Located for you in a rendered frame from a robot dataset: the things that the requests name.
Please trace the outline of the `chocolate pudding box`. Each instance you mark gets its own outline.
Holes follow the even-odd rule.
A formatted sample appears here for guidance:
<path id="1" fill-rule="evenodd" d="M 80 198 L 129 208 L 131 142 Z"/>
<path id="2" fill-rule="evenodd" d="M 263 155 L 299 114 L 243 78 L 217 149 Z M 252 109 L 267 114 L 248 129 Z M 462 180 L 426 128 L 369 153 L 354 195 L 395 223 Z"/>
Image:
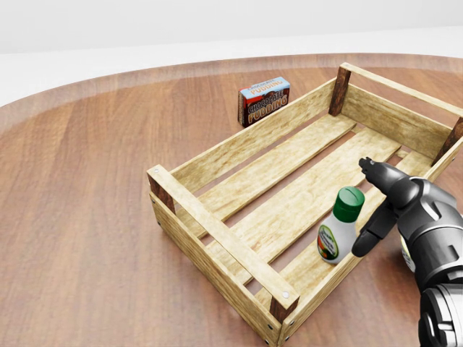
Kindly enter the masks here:
<path id="1" fill-rule="evenodd" d="M 248 127 L 289 102 L 290 83 L 283 77 L 245 87 L 238 92 L 237 120 Z"/>

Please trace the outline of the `wooden slat tray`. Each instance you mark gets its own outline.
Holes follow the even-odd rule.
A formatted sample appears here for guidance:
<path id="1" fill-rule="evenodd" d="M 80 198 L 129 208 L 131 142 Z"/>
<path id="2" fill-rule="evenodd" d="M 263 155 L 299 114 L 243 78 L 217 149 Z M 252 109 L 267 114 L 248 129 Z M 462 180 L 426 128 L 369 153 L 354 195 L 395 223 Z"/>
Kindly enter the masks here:
<path id="1" fill-rule="evenodd" d="M 281 347 L 359 260 L 311 244 L 271 263 L 363 180 L 369 155 L 433 180 L 463 146 L 463 108 L 344 63 L 337 77 L 172 171 L 148 171 L 161 227 L 268 347 Z"/>

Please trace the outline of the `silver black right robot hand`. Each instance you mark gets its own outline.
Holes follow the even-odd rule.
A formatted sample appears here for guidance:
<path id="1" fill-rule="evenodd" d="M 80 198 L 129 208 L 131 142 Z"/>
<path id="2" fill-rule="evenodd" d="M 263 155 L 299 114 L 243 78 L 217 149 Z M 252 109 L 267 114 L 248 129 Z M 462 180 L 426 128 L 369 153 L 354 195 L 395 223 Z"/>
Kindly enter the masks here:
<path id="1" fill-rule="evenodd" d="M 427 179 L 409 176 L 387 163 L 366 157 L 359 165 L 386 198 L 362 227 L 352 254 L 365 256 L 397 227 L 415 264 L 420 291 L 463 283 L 463 217 L 456 199 Z"/>

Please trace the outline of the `white container with yellow edge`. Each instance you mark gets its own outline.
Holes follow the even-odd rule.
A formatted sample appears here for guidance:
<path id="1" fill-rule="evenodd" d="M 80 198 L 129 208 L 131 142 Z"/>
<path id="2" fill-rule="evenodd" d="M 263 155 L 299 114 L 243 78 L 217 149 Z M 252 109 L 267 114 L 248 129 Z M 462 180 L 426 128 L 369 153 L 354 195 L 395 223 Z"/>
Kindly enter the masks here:
<path id="1" fill-rule="evenodd" d="M 401 248 L 402 248 L 402 257 L 404 258 L 404 261 L 406 262 L 407 267 L 414 273 L 416 266 L 410 256 L 406 241 L 404 240 L 403 236 L 400 236 L 400 241 L 401 241 Z"/>

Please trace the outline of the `salad dressing bottle green cap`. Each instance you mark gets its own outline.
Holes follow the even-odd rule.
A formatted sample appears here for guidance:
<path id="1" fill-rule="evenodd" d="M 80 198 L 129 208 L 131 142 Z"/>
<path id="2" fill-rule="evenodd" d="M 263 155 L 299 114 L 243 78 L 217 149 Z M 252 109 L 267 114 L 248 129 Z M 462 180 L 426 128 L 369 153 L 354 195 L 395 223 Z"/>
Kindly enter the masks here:
<path id="1" fill-rule="evenodd" d="M 356 187 L 339 190 L 331 214 L 318 229 L 317 248 L 324 261 L 338 264 L 350 253 L 356 239 L 355 223 L 364 202 L 364 194 Z"/>

